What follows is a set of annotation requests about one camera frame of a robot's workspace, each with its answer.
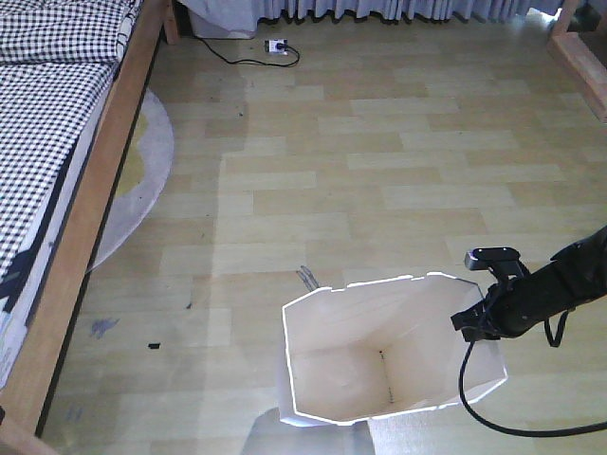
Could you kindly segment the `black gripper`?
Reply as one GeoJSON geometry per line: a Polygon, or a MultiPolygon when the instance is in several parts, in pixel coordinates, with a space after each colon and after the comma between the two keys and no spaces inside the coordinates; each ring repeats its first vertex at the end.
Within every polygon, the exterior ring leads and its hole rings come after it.
{"type": "Polygon", "coordinates": [[[451,316],[465,341],[519,337],[545,320],[545,273],[538,270],[511,278],[490,269],[496,283],[469,309],[451,316]]]}

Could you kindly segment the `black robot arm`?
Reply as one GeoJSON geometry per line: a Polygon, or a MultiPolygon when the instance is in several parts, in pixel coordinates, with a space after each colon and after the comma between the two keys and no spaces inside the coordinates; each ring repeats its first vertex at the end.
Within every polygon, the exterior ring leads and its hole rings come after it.
{"type": "Polygon", "coordinates": [[[531,273],[520,253],[507,246],[467,252],[472,271],[488,270],[497,279],[486,296],[451,322],[466,341],[519,337],[549,318],[606,295],[606,229],[579,240],[531,273]]]}

